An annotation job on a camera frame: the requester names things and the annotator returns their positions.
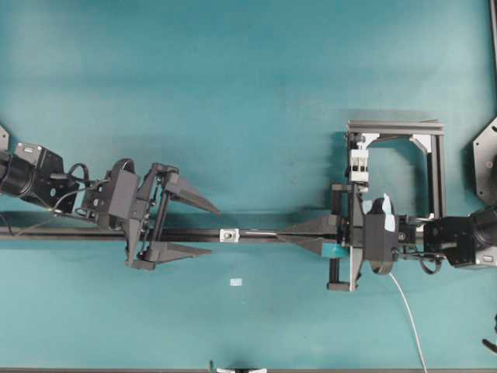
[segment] teal object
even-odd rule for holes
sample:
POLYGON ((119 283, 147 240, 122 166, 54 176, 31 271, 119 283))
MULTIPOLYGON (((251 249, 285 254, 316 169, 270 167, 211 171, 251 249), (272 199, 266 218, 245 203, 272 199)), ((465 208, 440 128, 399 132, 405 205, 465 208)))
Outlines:
MULTIPOLYGON (((175 205, 175 225, 281 228, 327 213, 349 118, 438 118, 449 213, 468 214, 481 206, 468 145, 496 112, 492 53, 486 0, 5 0, 0 120, 92 176, 125 156, 141 175, 178 166, 224 217, 175 205)), ((424 212, 422 156, 374 147, 367 197, 424 212)), ((0 365, 420 367, 400 295, 368 263, 356 293, 330 293, 328 261, 296 246, 198 246, 213 254, 147 273, 119 243, 0 243, 0 365)), ((429 368, 497 366, 481 345, 497 272, 394 273, 429 368)))
POLYGON ((348 254, 349 250, 344 249, 338 243, 325 243, 323 244, 321 256, 324 258, 343 258, 348 254))

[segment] small white label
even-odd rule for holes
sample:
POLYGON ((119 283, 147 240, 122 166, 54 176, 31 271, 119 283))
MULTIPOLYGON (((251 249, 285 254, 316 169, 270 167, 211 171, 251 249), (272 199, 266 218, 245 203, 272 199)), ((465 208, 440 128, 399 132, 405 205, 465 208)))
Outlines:
POLYGON ((230 286, 242 286, 243 280, 241 278, 230 278, 230 286))

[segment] white sticker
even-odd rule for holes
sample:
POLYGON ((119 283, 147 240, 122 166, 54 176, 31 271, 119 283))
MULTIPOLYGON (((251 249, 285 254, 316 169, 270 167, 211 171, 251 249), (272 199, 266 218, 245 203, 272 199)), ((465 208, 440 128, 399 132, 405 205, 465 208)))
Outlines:
POLYGON ((243 280, 241 278, 230 278, 230 286, 242 286, 243 280))
POLYGON ((363 202, 363 213, 367 214, 368 212, 371 211, 371 208, 373 208, 373 201, 371 201, 371 200, 365 200, 363 202))
POLYGON ((385 213, 385 231, 395 232, 395 216, 391 213, 390 197, 384 193, 383 198, 381 208, 385 213))

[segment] white cable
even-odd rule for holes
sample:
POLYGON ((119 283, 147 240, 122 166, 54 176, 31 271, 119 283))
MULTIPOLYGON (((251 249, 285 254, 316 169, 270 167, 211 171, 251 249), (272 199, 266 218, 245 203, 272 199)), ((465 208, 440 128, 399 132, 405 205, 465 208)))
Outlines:
POLYGON ((419 358, 421 359, 422 369, 425 373, 428 373, 428 369, 426 368, 425 357, 422 354, 421 343, 419 342, 418 330, 416 329, 416 324, 414 323, 414 318, 412 317, 411 307, 409 307, 409 303, 407 302, 407 298, 405 297, 404 291, 401 288, 401 285, 398 283, 395 276, 390 273, 389 274, 395 285, 397 285, 397 289, 400 291, 402 299, 404 300, 405 307, 407 308, 407 312, 409 314, 409 318, 411 319, 412 331, 414 332, 414 337, 416 339, 416 345, 418 346, 419 358))

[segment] black bar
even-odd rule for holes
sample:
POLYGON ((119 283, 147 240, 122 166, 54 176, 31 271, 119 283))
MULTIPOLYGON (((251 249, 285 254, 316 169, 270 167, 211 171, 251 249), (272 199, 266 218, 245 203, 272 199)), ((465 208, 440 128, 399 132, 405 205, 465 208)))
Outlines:
MULTIPOLYGON (((14 234, 20 228, 12 228, 14 234)), ((162 242, 217 242, 219 229, 164 229, 159 241, 162 242)), ((281 243, 276 235, 250 235, 248 229, 240 230, 240 243, 281 243)), ((34 228, 22 235, 10 235, 6 227, 0 228, 0 241, 124 241, 118 231, 105 231, 98 228, 34 228)))
POLYGON ((340 282, 340 259, 329 260, 329 283, 338 284, 340 282))

